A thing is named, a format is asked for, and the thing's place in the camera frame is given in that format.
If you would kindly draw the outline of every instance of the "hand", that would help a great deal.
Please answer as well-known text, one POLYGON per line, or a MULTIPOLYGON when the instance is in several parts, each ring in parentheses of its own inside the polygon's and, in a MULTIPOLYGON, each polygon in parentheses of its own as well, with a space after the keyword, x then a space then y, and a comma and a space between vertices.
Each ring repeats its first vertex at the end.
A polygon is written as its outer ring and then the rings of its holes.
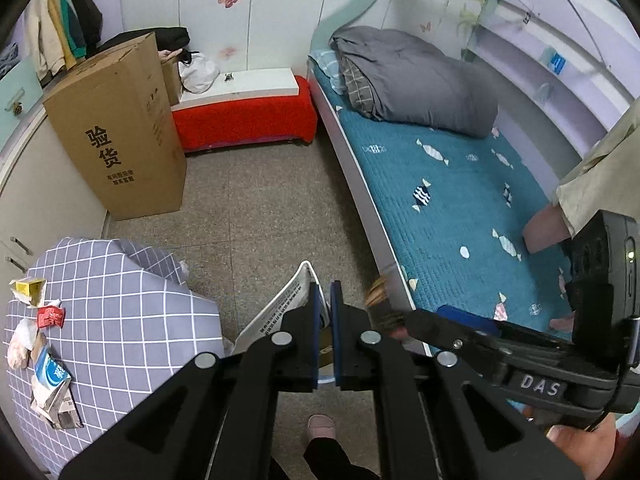
POLYGON ((568 426, 553 426, 546 437, 580 466, 586 480, 596 480, 613 457, 616 417, 609 413, 591 433, 568 426))

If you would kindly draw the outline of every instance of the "gray plaid tablecloth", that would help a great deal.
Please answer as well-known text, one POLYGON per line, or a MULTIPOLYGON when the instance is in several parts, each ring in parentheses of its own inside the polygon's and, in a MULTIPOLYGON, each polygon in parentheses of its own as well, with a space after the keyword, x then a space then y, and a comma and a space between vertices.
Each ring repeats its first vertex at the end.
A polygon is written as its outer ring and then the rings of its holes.
MULTIPOLYGON (((71 374, 84 424, 51 429, 30 409, 33 363, 9 370, 20 426, 54 475, 194 355, 224 355, 218 306, 187 288, 168 251, 123 239, 65 238, 27 275, 46 278, 45 299, 62 300, 66 310, 63 328, 44 333, 49 351, 71 374)), ((36 313, 9 303, 2 358, 18 322, 36 313)))

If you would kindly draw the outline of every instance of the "bolt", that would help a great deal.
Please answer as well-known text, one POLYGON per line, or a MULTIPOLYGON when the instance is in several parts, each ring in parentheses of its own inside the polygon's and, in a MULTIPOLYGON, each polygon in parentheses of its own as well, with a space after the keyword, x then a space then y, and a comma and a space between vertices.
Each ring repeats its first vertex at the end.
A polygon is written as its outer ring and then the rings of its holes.
POLYGON ((360 340, 368 345, 377 345, 382 341, 382 336, 375 330, 367 330, 360 334, 360 340))
POLYGON ((286 346, 293 341, 293 336, 289 332, 276 332, 271 336, 274 345, 286 346))
POLYGON ((214 364, 216 364, 216 356, 209 352, 203 352, 202 354, 196 355, 194 364, 198 368, 206 370, 206 368, 211 368, 214 364))
POLYGON ((447 368, 451 368, 458 362, 458 358, 453 352, 440 352, 436 356, 436 361, 439 362, 442 366, 447 368))

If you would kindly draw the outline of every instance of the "red snack package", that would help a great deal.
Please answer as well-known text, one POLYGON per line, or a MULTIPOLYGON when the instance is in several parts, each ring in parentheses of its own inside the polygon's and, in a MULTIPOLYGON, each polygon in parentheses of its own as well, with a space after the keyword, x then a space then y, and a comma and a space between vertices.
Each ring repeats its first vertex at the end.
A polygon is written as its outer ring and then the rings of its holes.
POLYGON ((60 328, 65 323, 65 309, 57 306, 42 306, 38 309, 38 328, 57 325, 60 328))

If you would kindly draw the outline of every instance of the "teal bed sheet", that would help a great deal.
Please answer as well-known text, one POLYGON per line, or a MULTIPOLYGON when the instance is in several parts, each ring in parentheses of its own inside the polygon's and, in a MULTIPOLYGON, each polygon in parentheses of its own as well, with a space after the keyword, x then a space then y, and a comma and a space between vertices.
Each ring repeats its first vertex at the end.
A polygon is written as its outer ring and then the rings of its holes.
POLYGON ((571 312, 559 283, 569 260, 557 246, 538 254, 524 246, 524 225, 548 200, 502 134, 478 140, 369 120, 315 73, 418 308, 449 304, 540 332, 571 312))

